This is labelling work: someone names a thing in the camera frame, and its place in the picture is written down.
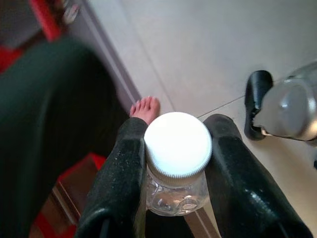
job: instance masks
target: clear plastic bottle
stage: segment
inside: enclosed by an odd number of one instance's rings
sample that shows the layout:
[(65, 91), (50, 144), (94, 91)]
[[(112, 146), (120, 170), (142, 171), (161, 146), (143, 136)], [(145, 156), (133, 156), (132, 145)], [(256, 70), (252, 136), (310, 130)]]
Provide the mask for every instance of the clear plastic bottle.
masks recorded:
[(158, 117), (144, 136), (147, 152), (147, 208), (161, 216), (182, 216), (209, 200), (204, 169), (211, 136), (203, 123), (185, 113)]

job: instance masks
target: white tile floor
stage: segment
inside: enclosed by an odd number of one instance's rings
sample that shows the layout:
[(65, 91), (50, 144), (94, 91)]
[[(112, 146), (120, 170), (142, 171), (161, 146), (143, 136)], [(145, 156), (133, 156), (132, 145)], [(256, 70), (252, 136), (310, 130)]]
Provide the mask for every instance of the white tile floor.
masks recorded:
[[(162, 112), (234, 119), (243, 134), (245, 84), (257, 69), (280, 80), (317, 58), (316, 0), (90, 0), (142, 96)], [(315, 150), (266, 138), (245, 143), (317, 237)]]

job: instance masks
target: bare foot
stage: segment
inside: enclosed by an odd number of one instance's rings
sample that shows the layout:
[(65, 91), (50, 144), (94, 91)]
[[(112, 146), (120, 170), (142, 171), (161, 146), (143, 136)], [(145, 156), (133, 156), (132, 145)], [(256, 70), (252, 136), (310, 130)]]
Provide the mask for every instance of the bare foot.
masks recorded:
[(135, 105), (132, 105), (130, 117), (140, 118), (149, 125), (159, 116), (159, 111), (159, 100), (154, 97), (147, 97), (137, 101)]

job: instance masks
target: bottle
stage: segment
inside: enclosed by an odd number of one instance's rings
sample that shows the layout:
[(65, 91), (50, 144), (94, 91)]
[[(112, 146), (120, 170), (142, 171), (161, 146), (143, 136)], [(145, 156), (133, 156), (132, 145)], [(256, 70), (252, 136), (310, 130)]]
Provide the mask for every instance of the bottle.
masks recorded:
[(147, 208), (161, 216), (182, 216), (205, 205), (204, 169), (211, 135), (196, 117), (180, 112), (155, 119), (145, 132)]

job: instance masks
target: jar lid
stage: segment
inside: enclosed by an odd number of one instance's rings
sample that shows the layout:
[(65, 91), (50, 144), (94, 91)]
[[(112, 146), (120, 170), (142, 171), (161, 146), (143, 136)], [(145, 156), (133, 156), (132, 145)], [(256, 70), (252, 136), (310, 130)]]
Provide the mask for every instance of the jar lid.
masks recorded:
[(196, 117), (180, 112), (156, 118), (144, 135), (147, 163), (167, 185), (193, 182), (211, 157), (211, 135)]

